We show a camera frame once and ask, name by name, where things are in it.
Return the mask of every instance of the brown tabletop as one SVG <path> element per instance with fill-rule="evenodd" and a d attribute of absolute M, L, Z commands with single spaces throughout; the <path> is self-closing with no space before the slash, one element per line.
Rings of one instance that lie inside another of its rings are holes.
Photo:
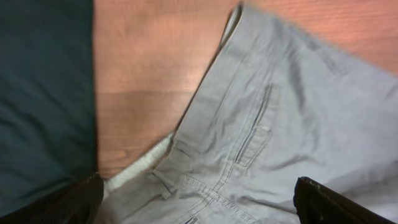
<path fill-rule="evenodd" d="M 95 0 L 99 171 L 112 177 L 176 128 L 236 0 Z M 249 1 L 398 73 L 398 0 Z"/>

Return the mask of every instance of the wooden table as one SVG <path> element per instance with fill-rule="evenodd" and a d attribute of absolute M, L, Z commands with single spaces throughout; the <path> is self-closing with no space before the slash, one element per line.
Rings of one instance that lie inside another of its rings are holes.
<path fill-rule="evenodd" d="M 99 171 L 112 177 L 175 129 L 236 0 L 95 0 Z M 398 73 L 398 0 L 249 1 Z"/>

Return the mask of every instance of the gray pants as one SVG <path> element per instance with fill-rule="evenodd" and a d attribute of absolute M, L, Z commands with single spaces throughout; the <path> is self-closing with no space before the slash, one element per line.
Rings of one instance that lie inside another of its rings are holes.
<path fill-rule="evenodd" d="M 238 6 L 170 154 L 103 202 L 108 223 L 299 223 L 308 176 L 397 221 L 398 80 Z"/>

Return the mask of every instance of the gray fabric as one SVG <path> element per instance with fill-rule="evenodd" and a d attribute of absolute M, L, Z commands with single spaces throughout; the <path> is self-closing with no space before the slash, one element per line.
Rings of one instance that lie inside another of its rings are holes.
<path fill-rule="evenodd" d="M 299 223 L 304 175 L 398 221 L 398 80 L 242 7 L 170 154 L 103 202 L 105 222 Z"/>

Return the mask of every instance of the clothing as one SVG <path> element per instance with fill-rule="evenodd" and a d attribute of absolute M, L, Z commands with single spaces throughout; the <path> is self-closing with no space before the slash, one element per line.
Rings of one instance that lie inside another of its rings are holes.
<path fill-rule="evenodd" d="M 92 6 L 0 2 L 0 217 L 96 172 Z"/>
<path fill-rule="evenodd" d="M 386 72 L 240 5 L 169 155 L 108 196 L 104 222 L 299 223 L 301 176 L 398 209 L 397 90 Z"/>

